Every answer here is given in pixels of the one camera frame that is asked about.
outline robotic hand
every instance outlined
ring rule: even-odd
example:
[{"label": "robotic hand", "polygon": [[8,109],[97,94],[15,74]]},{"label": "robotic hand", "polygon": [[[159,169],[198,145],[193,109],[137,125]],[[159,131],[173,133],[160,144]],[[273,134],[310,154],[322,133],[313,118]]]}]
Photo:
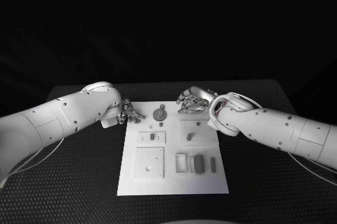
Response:
[{"label": "robotic hand", "polygon": [[209,106],[208,125],[229,136],[240,132],[264,145],[297,154],[337,169],[337,126],[263,108],[237,93],[218,95],[193,86],[179,96],[179,113],[202,113]]},{"label": "robotic hand", "polygon": [[16,164],[48,145],[101,120],[104,128],[146,117],[108,82],[0,118],[0,182]]}]

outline white object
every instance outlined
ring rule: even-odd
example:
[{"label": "white object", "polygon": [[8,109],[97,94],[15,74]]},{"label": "white object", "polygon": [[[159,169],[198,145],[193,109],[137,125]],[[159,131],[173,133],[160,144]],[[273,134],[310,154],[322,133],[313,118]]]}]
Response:
[{"label": "white object", "polygon": [[163,146],[166,145],[166,132],[139,132],[137,134],[137,145],[139,146]]},{"label": "white object", "polygon": [[163,179],[163,148],[137,148],[134,158],[134,178]]},{"label": "white object", "polygon": [[186,173],[186,155],[176,154],[176,173]]},{"label": "white object", "polygon": [[[160,127],[159,122],[153,119],[153,112],[162,104],[166,106],[167,118],[163,121],[163,126]],[[180,106],[173,101],[133,102],[133,105],[137,112],[146,115],[146,119],[140,124],[129,123],[127,126],[117,195],[229,193],[219,145],[186,147],[182,146],[180,142],[180,121],[208,121],[209,113],[179,114],[178,110],[180,109]],[[165,178],[159,180],[137,179],[133,175],[136,148],[140,147],[137,144],[137,135],[139,132],[149,131],[150,125],[153,126],[153,132],[166,132],[166,145],[162,146],[165,148]],[[186,158],[195,157],[199,154],[203,155],[205,158],[215,157],[218,162],[216,173],[211,172],[211,164],[205,164],[203,174],[176,173],[176,154],[185,154]]]},{"label": "white object", "polygon": [[196,173],[196,168],[195,168],[195,158],[189,158],[189,169],[191,169],[191,174]]},{"label": "white object", "polygon": [[219,145],[216,131],[209,127],[208,120],[180,121],[180,141],[183,146]]}]

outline black fabric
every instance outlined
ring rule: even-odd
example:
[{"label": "black fabric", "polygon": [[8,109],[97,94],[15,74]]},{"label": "black fabric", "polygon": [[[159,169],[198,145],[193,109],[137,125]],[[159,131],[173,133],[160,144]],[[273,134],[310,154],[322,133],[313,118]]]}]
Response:
[{"label": "black fabric", "polygon": [[[237,92],[264,107],[296,114],[274,80],[119,84],[131,101],[176,101],[191,86],[219,94]],[[52,100],[85,85],[59,86]],[[101,123],[71,135],[51,158],[13,175],[0,192],[0,223],[163,223],[186,219],[238,223],[337,223],[337,187],[317,178],[288,154],[221,133],[229,194],[119,196],[117,187],[127,125]],[[55,148],[49,146],[38,161]],[[301,162],[335,180],[306,159]]]}]

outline black table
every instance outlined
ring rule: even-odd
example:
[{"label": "black table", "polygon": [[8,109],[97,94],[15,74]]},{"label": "black table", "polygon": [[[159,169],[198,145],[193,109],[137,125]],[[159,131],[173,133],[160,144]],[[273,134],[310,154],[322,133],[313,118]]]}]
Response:
[{"label": "black table", "polygon": [[[237,92],[264,107],[296,114],[274,80],[117,84],[131,101],[176,101],[191,86]],[[55,87],[48,100],[85,85]],[[101,123],[71,135],[49,159],[9,178],[0,192],[0,223],[163,223],[215,219],[238,223],[337,223],[337,187],[319,179],[290,155],[221,133],[229,194],[117,197],[127,125]],[[55,144],[35,160],[54,149]],[[326,178],[332,172],[301,162]]]}]

